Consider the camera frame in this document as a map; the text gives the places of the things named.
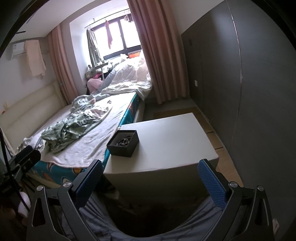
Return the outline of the black jewelry box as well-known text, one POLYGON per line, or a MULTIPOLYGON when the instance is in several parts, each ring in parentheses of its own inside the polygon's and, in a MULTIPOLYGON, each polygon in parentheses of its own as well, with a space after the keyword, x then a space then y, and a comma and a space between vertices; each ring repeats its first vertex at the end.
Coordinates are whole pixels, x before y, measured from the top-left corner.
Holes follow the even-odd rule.
POLYGON ((107 149, 111 155, 130 158, 138 143, 136 130, 117 130, 107 143, 107 149))

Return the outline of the teal cartoon bed sheet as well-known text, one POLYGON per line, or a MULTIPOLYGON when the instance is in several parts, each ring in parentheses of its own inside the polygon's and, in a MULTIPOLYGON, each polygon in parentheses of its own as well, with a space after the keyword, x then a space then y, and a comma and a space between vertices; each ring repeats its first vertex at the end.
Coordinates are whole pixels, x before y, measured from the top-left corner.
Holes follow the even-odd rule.
POLYGON ((28 172, 28 176, 50 186, 73 181, 94 159, 106 163, 109 158, 107 143, 118 127, 133 123, 140 98, 135 92, 111 95, 95 106, 110 107, 101 122, 64 150, 53 153, 48 148, 41 152, 41 161, 28 172))

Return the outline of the flattened cardboard on floor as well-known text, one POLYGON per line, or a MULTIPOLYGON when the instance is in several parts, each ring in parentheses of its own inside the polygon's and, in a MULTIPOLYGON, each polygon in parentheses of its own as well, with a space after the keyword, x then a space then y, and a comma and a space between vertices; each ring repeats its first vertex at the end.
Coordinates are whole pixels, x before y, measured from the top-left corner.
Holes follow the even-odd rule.
POLYGON ((202 129, 204 130, 205 134, 207 135, 210 143, 212 144, 213 148, 215 149, 219 161, 216 167, 218 172, 221 172, 228 181, 235 181, 239 184, 239 186, 243 187, 243 181, 241 180, 234 163, 228 154, 228 151, 222 144, 221 140, 218 138, 217 134, 214 132, 212 126, 208 123, 208 121, 204 118, 203 114, 199 111, 197 107, 192 108, 182 108, 182 109, 174 109, 174 110, 167 110, 167 111, 159 111, 154 113, 154 119, 159 118, 168 118, 171 116, 192 113, 199 124, 201 125, 202 129))

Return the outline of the green crumpled clothing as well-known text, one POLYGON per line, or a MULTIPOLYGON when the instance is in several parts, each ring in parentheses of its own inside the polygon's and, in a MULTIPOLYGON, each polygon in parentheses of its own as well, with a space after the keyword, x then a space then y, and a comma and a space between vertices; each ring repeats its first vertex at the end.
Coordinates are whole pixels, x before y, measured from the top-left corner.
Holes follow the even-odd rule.
POLYGON ((87 109, 73 113, 67 119, 47 127, 41 133, 41 138, 49 151, 56 154, 97 127, 109 112, 109 109, 87 109))

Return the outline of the person's grey trousers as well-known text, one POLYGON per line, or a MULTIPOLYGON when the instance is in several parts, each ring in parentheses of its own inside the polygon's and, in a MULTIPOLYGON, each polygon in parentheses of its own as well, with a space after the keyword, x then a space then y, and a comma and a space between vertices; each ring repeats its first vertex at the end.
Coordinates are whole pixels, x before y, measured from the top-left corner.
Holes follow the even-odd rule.
POLYGON ((92 194, 79 212, 98 240, 201 240, 222 210, 207 197, 195 210, 148 209, 135 214, 92 194))

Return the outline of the bed with white blanket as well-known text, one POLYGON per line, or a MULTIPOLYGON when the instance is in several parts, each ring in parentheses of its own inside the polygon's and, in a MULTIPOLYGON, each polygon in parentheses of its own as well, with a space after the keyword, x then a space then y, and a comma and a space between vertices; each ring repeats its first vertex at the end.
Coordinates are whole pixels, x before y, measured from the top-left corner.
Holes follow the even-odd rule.
POLYGON ((141 118, 151 90, 148 66, 140 53, 116 65, 92 94, 76 97, 24 138, 17 151, 31 146, 41 153, 31 169, 33 175, 56 184, 72 181, 94 159, 107 162, 107 143, 122 125, 141 118))

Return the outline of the white square table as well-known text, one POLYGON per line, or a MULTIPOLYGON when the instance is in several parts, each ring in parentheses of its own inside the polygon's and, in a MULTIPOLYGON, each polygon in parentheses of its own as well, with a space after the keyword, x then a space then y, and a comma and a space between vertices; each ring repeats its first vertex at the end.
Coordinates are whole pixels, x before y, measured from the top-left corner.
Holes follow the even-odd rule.
POLYGON ((174 201, 206 193, 198 162, 207 159, 216 166, 219 157, 193 114, 131 123, 121 130, 139 137, 130 158, 110 155, 103 172, 121 196, 174 201))

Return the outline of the hanging beige cloth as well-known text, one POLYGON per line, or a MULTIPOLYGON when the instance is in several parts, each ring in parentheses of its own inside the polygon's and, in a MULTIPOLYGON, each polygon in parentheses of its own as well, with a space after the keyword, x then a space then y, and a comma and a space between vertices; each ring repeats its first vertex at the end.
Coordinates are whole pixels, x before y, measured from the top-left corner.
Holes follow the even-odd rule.
POLYGON ((39 40, 26 40, 25 51, 32 76, 45 76, 46 66, 43 60, 39 40))

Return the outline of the pink curtain left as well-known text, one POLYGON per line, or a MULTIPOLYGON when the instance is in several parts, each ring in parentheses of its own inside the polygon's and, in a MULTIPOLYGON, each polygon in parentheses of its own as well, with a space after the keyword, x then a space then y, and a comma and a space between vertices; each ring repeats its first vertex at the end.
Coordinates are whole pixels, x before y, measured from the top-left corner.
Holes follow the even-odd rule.
POLYGON ((62 97, 67 104, 70 104, 78 96, 78 91, 68 63, 60 25, 57 25, 48 34, 48 45, 62 97))

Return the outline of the pink curtain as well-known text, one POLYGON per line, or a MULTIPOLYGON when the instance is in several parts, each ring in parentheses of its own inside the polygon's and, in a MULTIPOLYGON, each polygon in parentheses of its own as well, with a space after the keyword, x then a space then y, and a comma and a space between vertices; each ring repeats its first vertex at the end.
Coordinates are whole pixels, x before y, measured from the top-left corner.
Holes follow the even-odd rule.
POLYGON ((62 97, 67 104, 70 104, 78 96, 78 91, 68 63, 60 25, 57 25, 48 34, 48 45, 62 97))
POLYGON ((182 39, 168 1, 128 1, 157 102, 189 96, 182 39))

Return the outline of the air conditioner unit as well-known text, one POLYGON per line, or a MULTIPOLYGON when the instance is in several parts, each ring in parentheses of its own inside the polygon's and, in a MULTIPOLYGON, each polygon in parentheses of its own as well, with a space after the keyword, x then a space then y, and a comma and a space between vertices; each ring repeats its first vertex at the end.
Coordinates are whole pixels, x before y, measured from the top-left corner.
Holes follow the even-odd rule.
POLYGON ((25 42, 14 43, 11 49, 10 60, 16 59, 23 54, 26 54, 25 42))

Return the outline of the white duvet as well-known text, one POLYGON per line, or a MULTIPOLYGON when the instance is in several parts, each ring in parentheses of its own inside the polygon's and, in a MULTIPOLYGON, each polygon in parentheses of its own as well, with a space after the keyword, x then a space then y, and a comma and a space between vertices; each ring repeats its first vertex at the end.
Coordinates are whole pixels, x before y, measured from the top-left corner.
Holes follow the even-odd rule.
POLYGON ((152 81, 144 56, 127 59, 118 64, 99 89, 101 94, 136 92, 145 100, 152 90, 152 81))

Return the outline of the hanging red garment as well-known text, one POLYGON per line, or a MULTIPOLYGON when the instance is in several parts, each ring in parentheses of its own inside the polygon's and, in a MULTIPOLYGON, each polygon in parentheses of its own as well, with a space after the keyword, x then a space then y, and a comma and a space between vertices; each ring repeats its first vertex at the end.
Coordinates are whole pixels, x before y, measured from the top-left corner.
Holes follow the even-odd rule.
POLYGON ((111 49, 112 35, 111 35, 111 31, 110 31, 110 28, 109 28, 109 22, 108 21, 105 21, 105 28, 106 28, 106 33, 107 33, 108 47, 109 47, 109 49, 111 49))

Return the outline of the window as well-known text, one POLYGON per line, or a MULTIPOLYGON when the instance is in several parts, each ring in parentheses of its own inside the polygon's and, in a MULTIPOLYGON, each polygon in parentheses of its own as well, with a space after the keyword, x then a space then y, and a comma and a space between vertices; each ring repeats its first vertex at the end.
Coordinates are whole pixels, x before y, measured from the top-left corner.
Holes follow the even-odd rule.
POLYGON ((136 53, 142 50, 137 28, 130 11, 125 15, 119 16, 118 13, 98 20, 94 26, 88 26, 95 32, 98 43, 100 57, 104 60, 112 59, 121 54, 132 58, 136 53), (105 21, 109 22, 109 28, 112 35, 111 49, 108 47, 105 21))

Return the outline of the pink curtain right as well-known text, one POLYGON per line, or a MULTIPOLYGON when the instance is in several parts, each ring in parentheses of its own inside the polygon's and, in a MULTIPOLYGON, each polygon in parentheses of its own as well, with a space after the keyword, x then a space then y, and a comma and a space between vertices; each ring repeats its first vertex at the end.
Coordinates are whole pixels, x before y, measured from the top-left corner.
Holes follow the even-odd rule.
POLYGON ((189 96, 182 39, 168 1, 128 1, 157 102, 189 96))

